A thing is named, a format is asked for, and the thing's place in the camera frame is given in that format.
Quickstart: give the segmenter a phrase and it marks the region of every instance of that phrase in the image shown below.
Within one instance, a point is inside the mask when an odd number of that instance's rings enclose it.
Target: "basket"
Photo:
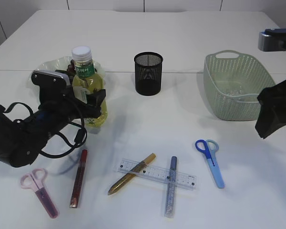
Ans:
[[[234,53],[235,58],[217,58]],[[226,50],[210,54],[204,62],[204,89],[214,114],[223,120],[256,120],[260,112],[257,96],[275,82],[253,56]]]

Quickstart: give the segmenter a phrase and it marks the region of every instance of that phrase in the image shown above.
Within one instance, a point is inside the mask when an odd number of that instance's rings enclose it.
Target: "blue scissors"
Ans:
[[[204,145],[204,149],[199,148],[198,143],[202,143]],[[209,143],[212,143],[215,148],[211,148]],[[218,151],[219,146],[217,144],[217,142],[213,141],[213,140],[198,140],[195,143],[196,149],[198,151],[200,151],[201,153],[203,153],[206,157],[207,163],[209,164],[209,167],[211,169],[211,172],[213,174],[215,183],[217,184],[217,187],[219,188],[224,188],[225,187],[225,183],[223,181],[223,178],[221,176],[219,167],[218,167],[218,163],[216,161],[216,157],[215,157],[215,152]]]

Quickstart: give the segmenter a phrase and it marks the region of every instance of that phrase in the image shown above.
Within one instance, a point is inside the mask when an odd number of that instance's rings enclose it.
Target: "pen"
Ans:
[[[150,154],[147,158],[145,158],[143,161],[141,161],[139,164],[133,167],[131,171],[137,172],[137,173],[140,172],[142,169],[144,169],[147,166],[147,164],[151,163],[152,160],[154,160],[155,158],[156,158],[155,154]],[[135,174],[127,173],[125,176],[119,179],[114,185],[111,186],[111,188],[108,191],[108,195],[111,195],[119,191],[125,184],[127,184],[134,177],[135,177]]]
[[[171,159],[169,181],[167,184],[166,204],[164,213],[164,215],[168,218],[172,218],[174,216],[176,170],[177,170],[177,157],[173,156]]]
[[[88,151],[84,149],[82,151],[80,163],[78,165],[78,169],[76,173],[76,178],[75,178],[73,192],[72,192],[71,201],[70,201],[70,208],[77,208],[78,203],[79,203],[81,188],[82,188],[82,179],[84,177],[87,155],[88,155]]]

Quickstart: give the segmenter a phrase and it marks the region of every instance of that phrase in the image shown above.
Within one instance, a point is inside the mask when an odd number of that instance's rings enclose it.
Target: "yellow liquid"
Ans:
[[[95,91],[98,91],[104,88],[103,79],[100,75],[98,75],[98,73],[95,73],[92,76],[84,78],[84,79],[81,79],[77,75],[75,75],[72,86],[73,87],[74,86],[84,87],[88,89],[91,94]],[[108,116],[107,105],[106,105],[105,99],[101,104],[101,108],[102,108],[101,116],[98,118],[86,118],[85,119],[86,125],[90,127],[102,126],[102,124],[106,121],[107,116]]]

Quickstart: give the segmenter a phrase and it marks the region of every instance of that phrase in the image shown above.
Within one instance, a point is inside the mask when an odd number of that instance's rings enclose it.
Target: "white bottle cap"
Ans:
[[[88,46],[77,46],[72,49],[72,58],[76,62],[86,62],[92,59],[91,49]]]

